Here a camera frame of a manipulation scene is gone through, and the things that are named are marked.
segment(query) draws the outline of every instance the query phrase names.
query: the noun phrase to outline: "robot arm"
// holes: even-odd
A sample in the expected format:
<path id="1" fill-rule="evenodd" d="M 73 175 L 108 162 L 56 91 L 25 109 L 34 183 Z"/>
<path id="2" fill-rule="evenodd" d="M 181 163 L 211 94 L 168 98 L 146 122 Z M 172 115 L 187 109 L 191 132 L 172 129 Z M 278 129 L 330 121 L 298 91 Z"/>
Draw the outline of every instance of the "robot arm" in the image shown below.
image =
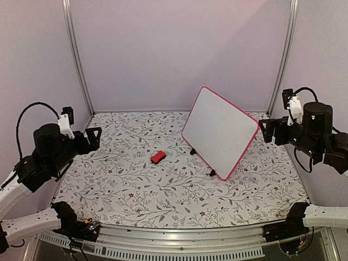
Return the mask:
<path id="1" fill-rule="evenodd" d="M 306 103 L 302 108 L 297 96 L 301 90 L 311 91 L 315 102 Z M 348 134 L 333 127 L 332 107 L 318 102 L 314 91 L 309 88 L 300 88 L 295 92 L 287 89 L 282 96 L 289 116 L 259 121 L 265 142 L 271 142 L 274 136 L 276 145 L 292 144 L 295 152 L 299 150 L 308 155 L 310 165 L 324 159 L 324 164 L 348 177 Z M 348 228 L 348 208 L 297 202 L 285 221 L 265 225 L 263 236 L 267 242 L 278 241 L 308 233 L 310 227 L 316 226 Z"/>
<path id="2" fill-rule="evenodd" d="M 66 202 L 57 202 L 41 212 L 18 219 L 3 220 L 0 223 L 0 253 L 23 238 L 44 231 L 54 229 L 72 231 L 76 219 L 75 212 Z"/>
<path id="3" fill-rule="evenodd" d="M 306 103 L 302 110 L 296 96 L 301 90 L 310 89 L 300 88 L 296 92 L 287 89 L 282 93 L 289 116 L 259 121 L 265 142 L 271 142 L 274 136 L 276 145 L 292 144 L 295 151 L 308 155 L 313 165 L 324 158 L 324 164 L 348 177 L 348 134 L 333 127 L 332 107 L 318 102 L 316 96 L 316 101 Z"/>
<path id="4" fill-rule="evenodd" d="M 63 108 L 58 124 L 46 124 L 34 131 L 35 150 L 16 164 L 0 189 L 0 254 L 20 239 L 47 230 L 58 229 L 69 237 L 76 227 L 86 227 L 66 202 L 52 204 L 42 212 L 13 220 L 3 220 L 8 211 L 26 196 L 34 193 L 52 177 L 56 181 L 67 171 L 76 155 L 88 154 L 100 146 L 101 128 L 86 129 L 87 137 L 73 132 L 73 110 Z"/>

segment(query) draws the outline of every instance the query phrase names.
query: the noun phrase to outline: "red object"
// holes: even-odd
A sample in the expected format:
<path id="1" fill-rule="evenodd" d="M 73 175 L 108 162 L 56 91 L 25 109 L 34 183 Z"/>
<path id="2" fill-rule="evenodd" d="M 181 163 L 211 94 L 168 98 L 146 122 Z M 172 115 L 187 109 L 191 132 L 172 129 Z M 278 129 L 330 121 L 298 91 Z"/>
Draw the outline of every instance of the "red object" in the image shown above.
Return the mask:
<path id="1" fill-rule="evenodd" d="M 163 151 L 159 151 L 157 152 L 157 154 L 155 156 L 151 157 L 151 162 L 153 164 L 158 164 L 161 160 L 163 160 L 165 157 L 167 156 L 167 154 L 165 154 L 165 152 Z"/>

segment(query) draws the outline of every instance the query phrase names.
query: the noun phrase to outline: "whiteboard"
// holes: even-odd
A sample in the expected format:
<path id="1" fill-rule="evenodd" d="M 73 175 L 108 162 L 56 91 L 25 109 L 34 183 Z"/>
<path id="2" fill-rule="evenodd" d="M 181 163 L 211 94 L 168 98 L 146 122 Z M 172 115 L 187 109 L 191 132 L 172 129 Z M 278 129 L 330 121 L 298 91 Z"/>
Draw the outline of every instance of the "whiteboard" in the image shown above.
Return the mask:
<path id="1" fill-rule="evenodd" d="M 182 136 L 227 180 L 259 130 L 258 122 L 207 87 L 197 96 Z"/>

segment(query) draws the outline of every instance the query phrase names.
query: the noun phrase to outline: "metal pole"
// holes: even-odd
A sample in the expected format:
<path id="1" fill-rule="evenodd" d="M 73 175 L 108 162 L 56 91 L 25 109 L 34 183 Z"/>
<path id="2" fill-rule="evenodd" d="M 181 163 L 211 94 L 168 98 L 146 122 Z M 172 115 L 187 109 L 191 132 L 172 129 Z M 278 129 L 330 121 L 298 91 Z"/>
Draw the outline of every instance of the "metal pole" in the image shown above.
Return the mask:
<path id="1" fill-rule="evenodd" d="M 74 25 L 73 25 L 73 20 L 72 20 L 70 0 L 63 0 L 63 12 L 64 12 L 66 30 L 67 30 L 67 34 L 68 34 L 68 38 L 69 38 L 69 42 L 70 42 L 71 53 L 72 53 L 73 61 L 75 64 L 77 77 L 78 77 L 78 80 L 80 82 L 80 87 L 82 90 L 82 94 L 83 94 L 88 112 L 90 113 L 90 115 L 93 115 L 93 114 L 95 114 L 95 111 L 93 108 L 90 94 L 88 92 L 88 87 L 87 87 L 85 75 L 84 75 L 83 68 L 82 68 L 80 54 L 79 54 L 78 47 L 77 47 L 76 36 L 75 36 L 75 32 L 74 32 Z"/>
<path id="2" fill-rule="evenodd" d="M 286 37 L 285 43 L 284 43 L 282 59 L 281 59 L 280 65 L 279 65 L 278 75 L 276 78 L 276 84 L 275 84 L 275 87 L 273 89 L 271 101 L 270 101 L 270 104 L 269 104 L 268 110 L 267 110 L 268 115 L 272 115 L 274 108 L 275 108 L 275 105 L 276 105 L 277 97 L 278 97 L 280 89 L 281 89 L 281 85 L 282 85 L 282 81 L 283 81 L 283 77 L 284 77 L 284 73 L 285 73 L 285 68 L 286 68 L 286 65 L 288 62 L 288 58 L 289 58 L 291 43 L 292 43 L 293 37 L 294 37 L 294 30 L 295 30 L 295 24 L 296 24 L 298 5 L 299 5 L 298 0 L 291 0 L 287 37 Z"/>

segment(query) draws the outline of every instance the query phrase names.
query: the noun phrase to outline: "patterned surface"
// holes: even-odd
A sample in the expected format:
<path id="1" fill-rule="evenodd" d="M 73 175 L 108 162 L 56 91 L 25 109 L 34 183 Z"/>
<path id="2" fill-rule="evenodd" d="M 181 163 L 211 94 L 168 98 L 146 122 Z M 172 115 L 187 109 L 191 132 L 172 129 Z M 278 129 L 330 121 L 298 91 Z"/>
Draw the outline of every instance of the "patterned surface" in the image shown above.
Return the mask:
<path id="1" fill-rule="evenodd" d="M 95 115 L 101 147 L 76 157 L 55 201 L 80 218 L 152 228 L 249 225 L 283 219 L 307 195 L 283 147 L 265 144 L 259 132 L 231 178 L 209 177 L 210 168 L 181 137 L 188 113 Z M 252 113 L 256 119 L 265 114 Z M 150 157 L 167 157 L 158 165 Z"/>

